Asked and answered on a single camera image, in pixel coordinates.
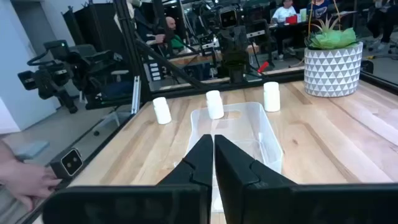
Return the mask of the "green succulent plant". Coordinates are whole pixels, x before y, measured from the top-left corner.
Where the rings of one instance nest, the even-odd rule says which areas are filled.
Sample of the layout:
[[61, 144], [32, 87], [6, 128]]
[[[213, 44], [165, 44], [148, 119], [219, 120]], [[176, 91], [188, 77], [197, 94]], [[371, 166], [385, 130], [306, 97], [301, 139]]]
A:
[[308, 36], [304, 43], [310, 50], [335, 50], [350, 47], [357, 44], [357, 37], [354, 29], [342, 29], [341, 18], [347, 14], [337, 14], [325, 17], [324, 20], [317, 19], [313, 22], [308, 20]]

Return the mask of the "silver aluminium bar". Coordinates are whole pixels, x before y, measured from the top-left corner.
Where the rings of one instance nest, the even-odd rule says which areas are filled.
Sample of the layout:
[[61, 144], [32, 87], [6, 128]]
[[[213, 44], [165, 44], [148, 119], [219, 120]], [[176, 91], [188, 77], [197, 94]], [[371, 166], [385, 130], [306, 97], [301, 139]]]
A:
[[131, 114], [136, 114], [139, 111], [140, 100], [141, 100], [141, 77], [135, 76], [133, 92], [132, 92]]

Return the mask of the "person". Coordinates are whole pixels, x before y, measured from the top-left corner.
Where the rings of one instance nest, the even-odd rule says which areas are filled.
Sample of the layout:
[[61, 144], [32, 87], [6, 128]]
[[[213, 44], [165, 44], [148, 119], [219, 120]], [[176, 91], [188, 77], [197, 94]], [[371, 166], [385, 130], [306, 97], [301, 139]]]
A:
[[389, 45], [394, 26], [398, 25], [398, 0], [373, 0], [374, 11], [367, 23], [375, 41], [369, 47], [378, 52]]
[[329, 16], [331, 12], [329, 11], [329, 5], [331, 0], [310, 0], [307, 4], [307, 17], [315, 19], [324, 19]]
[[[271, 24], [282, 24], [286, 22], [286, 18], [296, 15], [293, 7], [293, 0], [282, 0], [282, 5], [279, 7], [271, 18]], [[276, 28], [274, 36], [277, 43], [277, 54], [280, 61], [284, 60], [284, 44], [285, 39], [292, 38], [292, 43], [287, 47], [287, 51], [291, 55], [295, 55], [293, 48], [294, 42], [297, 40], [297, 29], [295, 27], [281, 27]]]
[[169, 36], [169, 40], [166, 39], [165, 34], [147, 34], [147, 37], [149, 38], [146, 41], [147, 45], [159, 45], [163, 47], [165, 50], [167, 50], [168, 47], [171, 47], [173, 50], [173, 53], [178, 54], [182, 50], [185, 49], [185, 46], [183, 44], [183, 40], [175, 34], [175, 30], [177, 28], [176, 26], [176, 21], [173, 17], [167, 16], [165, 18], [167, 27], [169, 30], [171, 30], [171, 36]]

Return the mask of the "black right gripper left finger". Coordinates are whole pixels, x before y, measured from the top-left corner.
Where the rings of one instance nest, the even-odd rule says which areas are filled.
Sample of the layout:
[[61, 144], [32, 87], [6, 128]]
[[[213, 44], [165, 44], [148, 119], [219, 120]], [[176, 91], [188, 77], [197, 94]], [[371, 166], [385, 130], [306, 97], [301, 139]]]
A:
[[45, 202], [44, 224], [210, 224], [213, 139], [204, 134], [156, 185], [74, 186]]

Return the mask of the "person's hand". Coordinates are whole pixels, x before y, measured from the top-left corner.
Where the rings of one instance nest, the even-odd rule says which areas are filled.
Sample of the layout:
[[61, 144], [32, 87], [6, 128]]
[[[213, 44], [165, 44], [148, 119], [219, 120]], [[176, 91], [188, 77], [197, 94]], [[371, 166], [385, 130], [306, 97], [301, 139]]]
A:
[[12, 149], [0, 140], [0, 184], [33, 211], [33, 198], [47, 198], [61, 182], [50, 167], [23, 163]]

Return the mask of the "clear plastic basket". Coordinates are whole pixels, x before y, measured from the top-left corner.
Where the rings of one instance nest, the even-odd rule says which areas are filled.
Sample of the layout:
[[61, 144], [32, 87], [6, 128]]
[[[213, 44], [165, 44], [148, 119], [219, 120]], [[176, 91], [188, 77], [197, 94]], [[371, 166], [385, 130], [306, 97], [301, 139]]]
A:
[[257, 102], [225, 105], [224, 116], [211, 119], [208, 109], [194, 110], [191, 150], [209, 134], [215, 140], [211, 212], [223, 212], [225, 197], [247, 187], [280, 187], [291, 181], [282, 175], [283, 151], [263, 106]]

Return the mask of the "black cabinet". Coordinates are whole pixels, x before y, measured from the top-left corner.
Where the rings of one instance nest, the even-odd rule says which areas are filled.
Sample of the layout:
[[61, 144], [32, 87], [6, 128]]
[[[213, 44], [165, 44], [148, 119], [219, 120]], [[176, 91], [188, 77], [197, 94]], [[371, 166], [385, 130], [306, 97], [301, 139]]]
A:
[[113, 3], [94, 3], [89, 0], [79, 10], [68, 6], [63, 18], [75, 44], [90, 44], [99, 52], [112, 50], [126, 58], [124, 39], [114, 15]]

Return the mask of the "white pill bottle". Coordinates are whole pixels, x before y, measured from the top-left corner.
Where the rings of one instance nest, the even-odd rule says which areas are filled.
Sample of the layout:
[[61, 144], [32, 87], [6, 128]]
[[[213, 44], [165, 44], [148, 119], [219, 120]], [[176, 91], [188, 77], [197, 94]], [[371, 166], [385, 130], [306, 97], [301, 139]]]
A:
[[165, 97], [153, 99], [153, 106], [157, 122], [159, 124], [168, 124], [172, 121], [169, 106]]
[[220, 119], [224, 116], [223, 102], [218, 90], [211, 90], [206, 93], [206, 104], [211, 119]]
[[266, 82], [264, 85], [264, 109], [267, 112], [280, 110], [280, 90], [277, 82]]

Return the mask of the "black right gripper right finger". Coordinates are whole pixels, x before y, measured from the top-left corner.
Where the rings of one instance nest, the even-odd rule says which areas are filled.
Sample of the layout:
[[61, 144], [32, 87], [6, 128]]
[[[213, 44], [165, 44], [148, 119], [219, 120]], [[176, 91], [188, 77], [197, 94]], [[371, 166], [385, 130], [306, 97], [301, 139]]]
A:
[[215, 171], [227, 224], [398, 224], [398, 184], [297, 184], [222, 135]]

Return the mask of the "white triangle-patterned plant pot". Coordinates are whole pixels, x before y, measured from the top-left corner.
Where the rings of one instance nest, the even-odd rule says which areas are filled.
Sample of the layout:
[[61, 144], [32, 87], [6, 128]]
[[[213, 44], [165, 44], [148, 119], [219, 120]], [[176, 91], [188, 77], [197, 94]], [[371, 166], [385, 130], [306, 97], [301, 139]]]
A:
[[335, 50], [305, 49], [305, 92], [323, 98], [353, 94], [358, 88], [362, 55], [362, 42]]

